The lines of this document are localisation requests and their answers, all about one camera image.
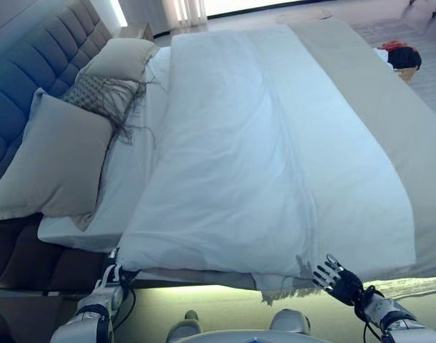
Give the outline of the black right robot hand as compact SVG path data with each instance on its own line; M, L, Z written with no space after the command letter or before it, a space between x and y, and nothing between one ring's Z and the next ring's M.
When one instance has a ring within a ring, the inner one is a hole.
M315 286L348 306L356 305L364 291L360 278L331 254L326 255L324 264L318 264L312 275Z

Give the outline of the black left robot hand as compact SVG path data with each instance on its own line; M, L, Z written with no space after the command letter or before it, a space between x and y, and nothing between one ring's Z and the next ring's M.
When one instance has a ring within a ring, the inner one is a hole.
M104 260L101 278L96 282L95 290L122 288L121 265L117 262L119 248L113 248Z

